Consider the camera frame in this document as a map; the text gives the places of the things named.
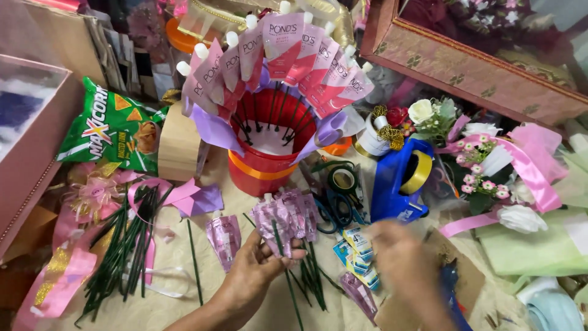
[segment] cream tablecloth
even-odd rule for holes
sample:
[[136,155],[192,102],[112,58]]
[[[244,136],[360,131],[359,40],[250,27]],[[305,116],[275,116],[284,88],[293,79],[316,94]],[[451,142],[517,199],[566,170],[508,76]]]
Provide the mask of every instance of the cream tablecloth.
[[[253,231],[253,226],[249,224],[241,213],[250,210],[256,204],[256,199],[238,190],[231,182],[227,169],[226,153],[226,150],[220,148],[211,149],[209,161],[206,163],[204,174],[201,178],[201,184],[203,186],[212,183],[219,184],[225,203],[223,214],[237,215],[244,241],[249,233]],[[376,163],[357,154],[353,148],[347,151],[343,157],[354,163],[361,163],[365,172],[366,187],[368,192],[371,193]],[[212,213],[191,218],[193,224],[196,224],[196,226],[192,226],[192,231],[205,302],[212,297],[225,277],[221,264],[206,238],[204,224],[211,217]],[[422,235],[429,225],[438,226],[438,218],[438,215],[431,213],[428,218],[413,222],[411,227],[416,233]],[[164,207],[159,212],[158,222],[171,226],[177,237],[168,244],[164,243],[160,238],[156,238],[155,269],[179,266],[194,277],[190,244],[186,233],[187,225],[185,220],[182,222],[180,220],[179,212],[174,207]],[[499,310],[500,313],[521,325],[521,330],[529,330],[524,321],[522,305],[514,297],[505,293],[510,283],[492,275],[492,271],[481,254],[482,250],[479,243],[474,241],[469,233],[452,238],[452,242],[459,250],[470,257],[474,264],[486,275],[486,285],[470,318],[472,328],[474,330],[490,330],[491,328],[485,320],[485,316],[486,314],[495,316],[496,311]],[[318,242],[315,244],[318,263],[332,279],[337,279],[340,274],[345,272],[345,268],[331,249],[335,243],[332,235],[319,234]],[[294,272],[298,274],[299,269],[295,269]],[[195,281],[186,282],[181,277],[154,277],[153,285],[174,292],[183,293],[187,290],[187,297],[174,299],[147,290],[145,298],[136,295],[123,303],[122,296],[114,294],[103,302],[95,323],[91,322],[90,317],[86,317],[80,325],[83,330],[87,331],[162,330],[176,319],[199,307]],[[328,312],[322,312],[317,304],[311,308],[300,291],[295,288],[298,306],[306,330],[378,330],[378,328],[372,326],[363,312],[350,299],[338,293],[325,280],[323,280],[323,288]],[[380,304],[389,293],[390,290],[387,289],[380,289],[374,293],[376,304]],[[311,297],[311,302],[316,303],[314,297]],[[84,303],[83,292],[80,290],[60,319],[45,320],[38,325],[37,330],[76,330],[74,321],[80,316]],[[243,330],[275,331],[298,330],[298,328],[286,277],[281,276],[272,283],[263,305]]]

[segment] blue tape dispenser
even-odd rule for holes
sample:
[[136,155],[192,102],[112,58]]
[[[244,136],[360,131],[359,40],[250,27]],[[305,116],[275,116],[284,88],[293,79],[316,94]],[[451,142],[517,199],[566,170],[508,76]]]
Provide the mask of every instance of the blue tape dispenser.
[[372,222],[394,218],[403,223],[418,219],[429,209],[419,204],[422,186],[433,166],[433,147],[422,140],[405,140],[400,151],[378,161],[373,185]]

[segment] purple pouch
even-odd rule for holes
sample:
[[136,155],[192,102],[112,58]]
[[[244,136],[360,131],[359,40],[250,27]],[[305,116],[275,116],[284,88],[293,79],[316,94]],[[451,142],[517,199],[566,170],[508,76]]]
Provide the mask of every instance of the purple pouch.
[[299,195],[296,200],[304,218],[305,236],[308,241],[316,240],[316,222],[320,219],[319,209],[316,207],[312,194]]
[[306,235],[304,217],[298,205],[298,197],[302,196],[302,192],[298,188],[282,193],[280,199],[283,201],[284,208],[290,214],[290,229],[294,237],[298,239],[304,238]]
[[273,255],[280,257],[280,250],[278,249],[278,243],[274,236],[272,220],[276,221],[276,227],[278,229],[278,236],[282,242],[282,248],[284,255],[288,258],[292,258],[292,248],[290,240],[293,235],[290,230],[290,214],[287,209],[279,208],[277,201],[271,201],[269,204],[264,206],[253,208],[253,216],[255,218],[255,226],[259,234],[265,239],[269,248],[272,249]]
[[241,231],[235,215],[222,216],[206,222],[206,236],[215,250],[225,273],[241,248]]
[[341,276],[339,282],[341,282],[341,286],[349,298],[363,310],[363,313],[367,318],[372,321],[374,326],[376,326],[373,318],[376,316],[377,306],[373,301],[372,292],[369,288],[351,272],[346,272]]

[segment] red bucket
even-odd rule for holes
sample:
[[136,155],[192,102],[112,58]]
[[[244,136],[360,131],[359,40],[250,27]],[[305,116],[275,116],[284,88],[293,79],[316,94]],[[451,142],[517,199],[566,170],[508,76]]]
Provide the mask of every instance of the red bucket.
[[[301,102],[298,103],[298,99],[294,98],[289,94],[285,94],[282,91],[276,93],[276,99],[273,103],[273,113],[271,121],[269,121],[270,110],[272,106],[273,89],[265,89],[255,94],[255,105],[257,106],[256,112],[253,111],[253,96],[251,93],[246,92],[242,100],[247,108],[247,118],[251,121],[257,116],[257,120],[260,123],[270,123],[270,130],[274,130],[275,125],[287,127],[294,126],[302,118],[302,115],[306,111],[306,107]],[[286,98],[282,115],[279,116],[280,107],[282,101]],[[239,107],[236,112],[242,120],[245,120],[245,112],[243,111],[242,104],[239,103]],[[294,114],[294,120],[290,123],[292,114]],[[265,193],[274,193],[278,191],[279,187],[283,187],[288,182],[288,178],[294,169],[298,166],[290,165],[298,156],[298,152],[306,145],[306,143],[313,137],[316,132],[316,126],[312,115],[308,112],[298,130],[300,130],[308,121],[311,121],[300,133],[296,134],[293,141],[293,154],[289,155],[270,155],[262,153],[249,144],[237,138],[239,145],[243,148],[245,156],[241,157],[239,154],[229,151],[229,174],[235,186],[241,191],[255,196],[261,197]],[[238,135],[239,126],[235,121],[230,122],[233,130]]]

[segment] light green paper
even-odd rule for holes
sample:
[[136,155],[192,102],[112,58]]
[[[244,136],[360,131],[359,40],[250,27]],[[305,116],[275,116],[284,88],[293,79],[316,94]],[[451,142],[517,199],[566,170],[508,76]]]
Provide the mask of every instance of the light green paper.
[[547,231],[524,234],[492,224],[476,229],[490,265],[499,276],[570,276],[588,273],[588,256],[582,256],[563,227],[562,220],[585,213],[583,208],[553,210],[542,216]]

